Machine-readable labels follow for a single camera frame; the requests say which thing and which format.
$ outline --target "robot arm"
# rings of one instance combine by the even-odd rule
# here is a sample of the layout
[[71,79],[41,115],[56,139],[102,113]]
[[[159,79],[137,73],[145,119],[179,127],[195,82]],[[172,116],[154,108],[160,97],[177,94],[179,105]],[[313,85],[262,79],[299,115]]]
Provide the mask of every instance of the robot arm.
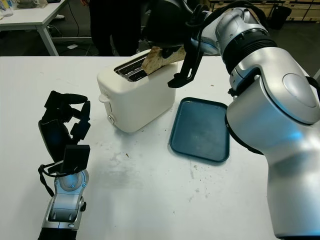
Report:
[[186,58],[181,72],[168,85],[179,88],[191,82],[203,53],[221,54],[230,74],[228,93],[233,96],[226,125],[235,140],[267,159],[267,199],[275,236],[318,239],[319,102],[297,62],[270,38],[261,16],[261,11],[246,1],[213,13],[196,9],[184,19],[189,26],[182,41]]
[[[70,104],[83,104],[81,111]],[[51,195],[42,222],[39,240],[75,240],[86,202],[82,197],[89,181],[86,170],[90,147],[77,145],[90,128],[90,102],[87,97],[52,91],[45,104],[46,111],[38,126],[54,163],[41,165],[40,181]],[[79,119],[69,135],[64,123],[72,117]],[[47,185],[43,174],[54,178],[55,193]]]

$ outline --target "black pants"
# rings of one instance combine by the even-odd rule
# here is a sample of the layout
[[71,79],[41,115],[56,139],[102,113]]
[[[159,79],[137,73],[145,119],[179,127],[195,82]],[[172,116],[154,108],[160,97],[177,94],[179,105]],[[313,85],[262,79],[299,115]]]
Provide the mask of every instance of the black pants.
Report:
[[91,37],[100,56],[113,56],[110,35],[120,56],[136,54],[141,31],[139,0],[91,0]]

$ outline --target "toaster slot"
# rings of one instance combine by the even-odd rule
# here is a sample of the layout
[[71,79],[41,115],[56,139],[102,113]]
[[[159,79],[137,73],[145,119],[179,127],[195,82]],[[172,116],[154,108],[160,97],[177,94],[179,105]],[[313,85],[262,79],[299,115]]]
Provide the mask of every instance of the toaster slot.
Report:
[[145,76],[147,76],[147,73],[144,70],[141,70],[129,76],[129,79],[131,80],[131,82],[136,82],[140,79],[143,79]]
[[122,73],[123,75],[127,75],[127,74],[133,72],[134,70],[137,70],[137,69],[141,68],[142,63],[144,62],[144,60],[145,59],[143,58],[143,59],[141,59],[141,60],[139,60],[137,62],[134,62],[131,65],[120,69],[119,72]]
[[121,66],[118,66],[114,71],[127,79],[129,82],[136,82],[147,76],[147,73],[142,68],[142,63],[148,54],[137,57],[136,59],[129,61]]

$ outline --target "blue plastic tray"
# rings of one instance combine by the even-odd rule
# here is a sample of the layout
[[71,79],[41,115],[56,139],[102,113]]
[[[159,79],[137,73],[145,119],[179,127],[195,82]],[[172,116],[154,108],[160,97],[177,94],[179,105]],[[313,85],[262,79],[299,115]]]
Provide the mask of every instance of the blue plastic tray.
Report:
[[188,156],[225,161],[230,152],[226,111],[227,106],[220,102],[193,97],[182,99],[170,136],[171,148]]

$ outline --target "table surface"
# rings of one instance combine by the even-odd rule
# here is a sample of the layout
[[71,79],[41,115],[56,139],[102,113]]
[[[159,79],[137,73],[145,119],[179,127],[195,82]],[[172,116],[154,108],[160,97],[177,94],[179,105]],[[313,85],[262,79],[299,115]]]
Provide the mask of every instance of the table surface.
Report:
[[[268,165],[230,140],[222,164],[174,153],[169,137],[181,99],[230,104],[220,57],[204,57],[172,108],[135,133],[112,126],[96,76],[120,57],[0,57],[1,239],[37,239],[50,196],[40,164],[52,162],[38,129],[51,90],[91,101],[90,175],[77,240],[273,240]],[[47,179],[53,186],[53,179]]]
[[59,10],[59,7],[67,0],[61,0],[57,3],[49,3],[44,8],[30,8],[13,10],[13,15],[4,17],[0,20],[2,26],[22,26],[22,25],[42,25],[54,13]]

